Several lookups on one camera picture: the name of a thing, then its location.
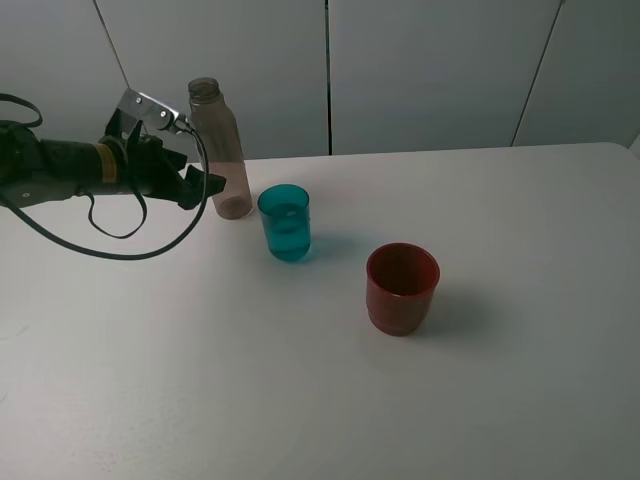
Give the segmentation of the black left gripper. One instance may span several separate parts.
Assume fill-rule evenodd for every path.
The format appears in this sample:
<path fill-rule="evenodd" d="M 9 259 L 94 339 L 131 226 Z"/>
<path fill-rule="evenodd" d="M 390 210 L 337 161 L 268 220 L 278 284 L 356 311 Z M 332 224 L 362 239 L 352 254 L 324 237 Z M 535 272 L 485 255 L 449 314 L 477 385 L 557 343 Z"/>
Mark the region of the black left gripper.
<path fill-rule="evenodd" d="M 166 149 L 158 137 L 142 133 L 143 122 L 116 109 L 105 128 L 102 145 L 110 157 L 103 162 L 102 184 L 110 193 L 134 194 L 177 203 L 192 210 L 224 191 L 226 178 L 189 165 L 186 156 Z"/>

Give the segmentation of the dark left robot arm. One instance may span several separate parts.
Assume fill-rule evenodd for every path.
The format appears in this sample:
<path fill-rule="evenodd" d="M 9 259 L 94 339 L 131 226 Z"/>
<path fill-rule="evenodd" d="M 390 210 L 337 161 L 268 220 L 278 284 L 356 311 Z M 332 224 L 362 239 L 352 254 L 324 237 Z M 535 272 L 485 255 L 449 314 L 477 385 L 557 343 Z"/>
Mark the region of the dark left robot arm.
<path fill-rule="evenodd" d="M 1 122 L 1 195 L 18 208 L 89 194 L 147 197 L 191 210 L 225 183 L 189 166 L 186 155 L 145 135 L 143 123 L 121 111 L 96 143 L 40 139 L 29 124 Z"/>

